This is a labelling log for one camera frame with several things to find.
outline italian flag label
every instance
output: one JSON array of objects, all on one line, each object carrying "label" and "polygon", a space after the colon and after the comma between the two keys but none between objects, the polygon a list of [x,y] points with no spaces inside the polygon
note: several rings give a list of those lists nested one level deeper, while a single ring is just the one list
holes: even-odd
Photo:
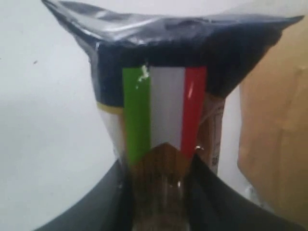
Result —
[{"label": "italian flag label", "polygon": [[192,157],[205,83],[205,67],[123,69],[126,152],[131,164],[163,143]]}]

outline white wall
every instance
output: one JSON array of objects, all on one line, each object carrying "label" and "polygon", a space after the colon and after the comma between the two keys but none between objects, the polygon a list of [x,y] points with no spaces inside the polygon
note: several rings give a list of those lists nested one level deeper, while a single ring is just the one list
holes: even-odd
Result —
[{"label": "white wall", "polygon": [[[249,0],[84,0],[121,12],[218,13]],[[88,58],[37,0],[0,0],[0,230],[28,231],[82,198],[114,162]],[[227,100],[219,175],[239,192],[239,95]]]}]

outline green stripe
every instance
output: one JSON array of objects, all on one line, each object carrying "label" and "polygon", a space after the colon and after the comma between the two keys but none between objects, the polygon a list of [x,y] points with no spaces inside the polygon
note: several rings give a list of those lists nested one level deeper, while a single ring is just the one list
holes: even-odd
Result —
[{"label": "green stripe", "polygon": [[145,67],[123,69],[124,115],[130,164],[151,148],[150,78]]}]

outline yellow stripe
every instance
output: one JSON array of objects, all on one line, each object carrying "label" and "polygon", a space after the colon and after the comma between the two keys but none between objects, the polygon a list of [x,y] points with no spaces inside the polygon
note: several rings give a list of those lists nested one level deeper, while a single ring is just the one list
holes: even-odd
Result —
[{"label": "yellow stripe", "polygon": [[105,104],[102,104],[100,102],[96,102],[97,107],[105,112],[111,113],[111,114],[122,114],[123,113],[123,108],[122,107],[113,107],[113,106],[108,106]]}]

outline red stripe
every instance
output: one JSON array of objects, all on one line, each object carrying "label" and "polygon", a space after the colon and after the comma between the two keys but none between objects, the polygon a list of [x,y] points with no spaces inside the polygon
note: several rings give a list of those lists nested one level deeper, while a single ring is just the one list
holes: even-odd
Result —
[{"label": "red stripe", "polygon": [[197,142],[197,133],[205,97],[206,67],[186,68],[181,151],[191,158]]}]

